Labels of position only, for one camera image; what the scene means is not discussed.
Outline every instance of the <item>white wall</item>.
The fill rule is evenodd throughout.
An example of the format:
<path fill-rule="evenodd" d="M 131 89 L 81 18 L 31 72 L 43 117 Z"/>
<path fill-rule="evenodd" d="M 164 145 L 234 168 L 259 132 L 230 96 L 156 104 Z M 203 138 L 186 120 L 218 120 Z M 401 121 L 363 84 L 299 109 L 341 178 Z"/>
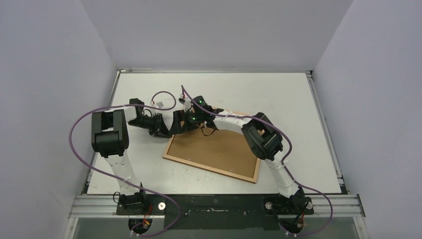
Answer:
<path fill-rule="evenodd" d="M 77 117 L 107 104 L 115 70 L 78 0 L 0 2 L 1 238 L 61 238 L 87 169 Z M 90 121 L 75 143 L 90 160 Z"/>
<path fill-rule="evenodd" d="M 372 239 L 421 238 L 422 1 L 355 0 L 314 79 Z"/>
<path fill-rule="evenodd" d="M 311 70 L 352 0 L 81 0 L 118 68 Z"/>

